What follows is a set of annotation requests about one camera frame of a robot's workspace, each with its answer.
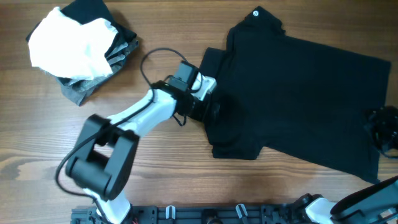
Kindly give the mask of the black polo shirt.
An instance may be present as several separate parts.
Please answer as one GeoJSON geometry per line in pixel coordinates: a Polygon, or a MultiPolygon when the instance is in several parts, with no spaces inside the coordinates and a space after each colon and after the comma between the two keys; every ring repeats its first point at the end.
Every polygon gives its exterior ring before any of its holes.
{"type": "Polygon", "coordinates": [[[213,157],[255,160],[269,147],[375,184],[379,153],[363,115],[384,105],[390,70],[386,60],[289,37],[257,7],[200,65],[217,82],[205,122],[213,157]]]}

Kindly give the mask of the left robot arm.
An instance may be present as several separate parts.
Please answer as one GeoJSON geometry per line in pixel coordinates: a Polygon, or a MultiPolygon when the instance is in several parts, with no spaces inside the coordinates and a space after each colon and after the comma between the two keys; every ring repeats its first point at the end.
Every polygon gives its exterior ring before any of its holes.
{"type": "Polygon", "coordinates": [[[140,138],[179,114],[205,119],[216,80],[182,61],[175,75],[150,84],[146,96],[123,112],[90,116],[65,164],[65,173],[95,206],[74,209],[72,223],[137,223],[124,187],[140,138]]]}

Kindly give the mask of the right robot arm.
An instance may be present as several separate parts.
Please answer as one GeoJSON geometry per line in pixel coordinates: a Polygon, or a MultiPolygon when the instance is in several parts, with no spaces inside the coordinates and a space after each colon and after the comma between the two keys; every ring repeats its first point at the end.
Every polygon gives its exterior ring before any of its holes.
{"type": "MultiPolygon", "coordinates": [[[[365,130],[373,148],[397,160],[397,108],[385,106],[366,113],[365,130]]],[[[294,203],[306,223],[388,223],[397,220],[397,177],[355,192],[339,202],[306,194],[294,203]]]]}

